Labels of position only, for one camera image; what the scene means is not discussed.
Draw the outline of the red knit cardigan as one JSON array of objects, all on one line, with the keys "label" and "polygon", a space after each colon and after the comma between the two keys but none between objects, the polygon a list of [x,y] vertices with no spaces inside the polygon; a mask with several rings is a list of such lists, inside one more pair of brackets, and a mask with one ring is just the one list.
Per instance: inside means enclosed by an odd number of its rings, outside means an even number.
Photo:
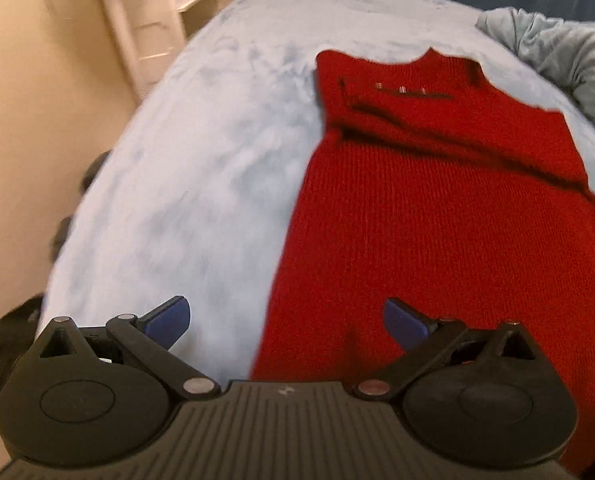
[{"label": "red knit cardigan", "polygon": [[562,114],[428,50],[317,58],[326,115],[250,378],[352,384],[401,354],[383,306],[477,328],[521,322],[579,409],[564,456],[595,461],[595,194]]}]

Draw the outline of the light blue fleece bed sheet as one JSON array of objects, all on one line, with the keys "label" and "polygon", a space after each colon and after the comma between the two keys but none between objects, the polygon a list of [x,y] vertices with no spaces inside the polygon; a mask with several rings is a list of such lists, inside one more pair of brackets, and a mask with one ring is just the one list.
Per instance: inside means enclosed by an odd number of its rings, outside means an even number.
[{"label": "light blue fleece bed sheet", "polygon": [[42,306],[101,326],[181,295],[179,358],[217,382],[255,356],[288,222],[322,135],[315,58],[474,58],[515,99],[567,118],[595,192],[595,127],[449,0],[233,0],[151,91],[80,202]]}]

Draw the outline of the upper black dumbbell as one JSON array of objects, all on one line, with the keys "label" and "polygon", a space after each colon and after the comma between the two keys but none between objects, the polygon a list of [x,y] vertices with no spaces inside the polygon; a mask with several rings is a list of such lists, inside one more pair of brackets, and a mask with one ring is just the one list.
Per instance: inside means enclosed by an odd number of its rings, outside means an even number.
[{"label": "upper black dumbbell", "polygon": [[111,151],[106,151],[96,156],[96,159],[88,166],[80,180],[79,192],[81,195],[86,194],[88,188],[90,188],[90,185],[92,185],[92,182],[96,179],[96,176],[110,155]]}]

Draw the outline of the grey-blue crumpled blanket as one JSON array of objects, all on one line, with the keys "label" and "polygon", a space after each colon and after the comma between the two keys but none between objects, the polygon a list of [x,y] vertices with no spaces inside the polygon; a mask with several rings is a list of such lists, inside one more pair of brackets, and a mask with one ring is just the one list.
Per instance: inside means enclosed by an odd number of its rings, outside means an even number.
[{"label": "grey-blue crumpled blanket", "polygon": [[476,27],[567,92],[595,126],[595,22],[498,8],[482,12]]}]

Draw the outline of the white standing fan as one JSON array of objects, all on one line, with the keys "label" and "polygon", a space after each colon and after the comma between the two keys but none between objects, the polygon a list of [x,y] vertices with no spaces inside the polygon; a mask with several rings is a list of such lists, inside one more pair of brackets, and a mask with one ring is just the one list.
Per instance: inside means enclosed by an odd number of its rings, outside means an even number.
[{"label": "white standing fan", "polygon": [[163,78],[186,45],[175,0],[102,0],[137,99]]}]

